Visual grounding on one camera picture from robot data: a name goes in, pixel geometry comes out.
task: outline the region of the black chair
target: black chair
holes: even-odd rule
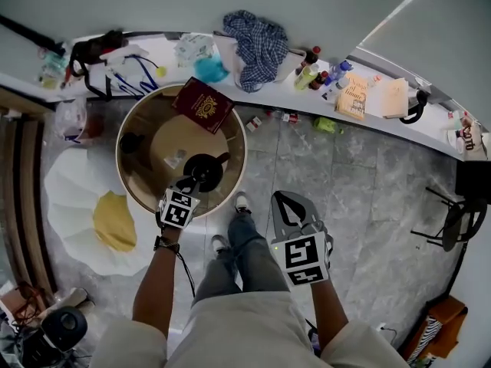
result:
[[[446,196],[434,191],[427,187],[427,191],[430,191],[436,196],[439,196],[444,205],[448,206],[448,214],[445,218],[445,223],[440,231],[435,235],[427,235],[421,232],[415,232],[411,230],[413,235],[419,235],[427,238],[427,242],[430,244],[438,245],[442,247],[444,251],[451,251],[455,244],[458,242],[467,242],[477,233],[479,228],[484,222],[486,217],[486,211],[488,209],[488,202],[484,198],[470,198],[463,200],[462,202],[454,202],[448,199]],[[474,215],[479,213],[477,220],[474,221]],[[469,214],[469,224],[465,233],[460,234],[462,227],[462,218],[465,214]]]

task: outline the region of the shoe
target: shoe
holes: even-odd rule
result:
[[[244,192],[237,192],[236,195],[236,211],[237,212],[248,212],[251,214],[251,210],[249,210],[249,202],[247,201],[246,194]]]
[[[213,251],[216,254],[219,254],[221,251],[230,248],[229,242],[222,235],[214,235],[212,237],[212,247],[213,247]]]

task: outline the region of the power outlet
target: power outlet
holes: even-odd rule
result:
[[[385,327],[386,324],[387,323],[385,322],[380,323],[378,326],[375,327],[375,330],[378,332],[382,331],[382,329]]]

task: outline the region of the plaid cloth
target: plaid cloth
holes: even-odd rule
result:
[[[245,62],[240,74],[244,91],[253,93],[258,90],[258,84],[273,82],[278,66],[288,53],[283,28],[241,10],[225,15],[223,29],[239,44],[237,55]]]

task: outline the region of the jeans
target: jeans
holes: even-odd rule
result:
[[[221,251],[208,264],[199,284],[193,305],[205,298],[250,291],[289,291],[269,244],[256,230],[252,217],[240,212],[230,222],[231,249]],[[236,267],[243,281],[241,291],[236,284]]]

